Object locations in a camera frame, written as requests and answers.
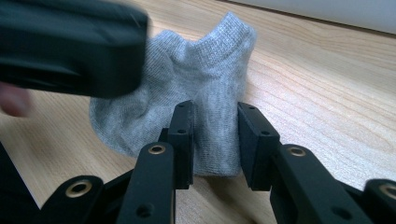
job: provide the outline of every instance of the blurry black object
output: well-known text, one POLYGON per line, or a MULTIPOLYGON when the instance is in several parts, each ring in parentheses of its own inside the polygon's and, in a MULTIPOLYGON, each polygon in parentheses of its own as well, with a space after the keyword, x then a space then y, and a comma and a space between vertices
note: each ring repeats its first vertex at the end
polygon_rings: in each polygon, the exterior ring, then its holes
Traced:
POLYGON ((140 83, 148 16, 96 0, 0 0, 0 81, 110 98, 140 83))

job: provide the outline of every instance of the wooden table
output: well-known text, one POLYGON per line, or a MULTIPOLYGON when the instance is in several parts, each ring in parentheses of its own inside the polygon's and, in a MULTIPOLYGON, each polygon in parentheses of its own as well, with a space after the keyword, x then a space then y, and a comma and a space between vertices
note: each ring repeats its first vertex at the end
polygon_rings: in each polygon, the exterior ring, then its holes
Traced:
MULTIPOLYGON (((135 1, 164 29, 196 40, 227 11, 258 39, 245 102, 273 123, 282 143, 310 148, 337 179, 361 189, 367 179, 396 180, 396 36, 222 1, 135 1)), ((33 91, 29 119, 1 115, 0 140, 41 206, 65 180, 105 181, 134 168, 96 137, 89 98, 33 91)), ((177 223, 275 223, 269 194, 242 176, 196 177, 177 192, 177 223)))

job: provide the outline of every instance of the folded cloth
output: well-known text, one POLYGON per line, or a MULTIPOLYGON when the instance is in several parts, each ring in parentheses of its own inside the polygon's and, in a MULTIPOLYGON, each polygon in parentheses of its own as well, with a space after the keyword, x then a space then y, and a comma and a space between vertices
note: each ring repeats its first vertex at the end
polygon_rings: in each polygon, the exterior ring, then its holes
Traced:
POLYGON ((231 12, 196 42, 161 32, 148 41, 137 90, 115 99, 91 98, 93 129, 110 148, 137 157, 169 127, 175 105, 192 100, 194 173, 238 175, 237 102, 255 40, 255 31, 231 12))

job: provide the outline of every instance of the gray fabric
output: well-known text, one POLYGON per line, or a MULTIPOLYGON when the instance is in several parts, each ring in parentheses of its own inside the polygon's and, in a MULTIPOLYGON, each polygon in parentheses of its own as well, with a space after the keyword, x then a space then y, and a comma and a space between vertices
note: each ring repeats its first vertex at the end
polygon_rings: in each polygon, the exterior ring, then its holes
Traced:
POLYGON ((90 118, 99 138, 137 157, 169 127, 175 105, 192 100, 194 173, 238 175, 237 101, 243 97, 255 31, 228 13, 199 41, 163 31, 148 41, 141 86, 116 99, 92 98, 90 118))

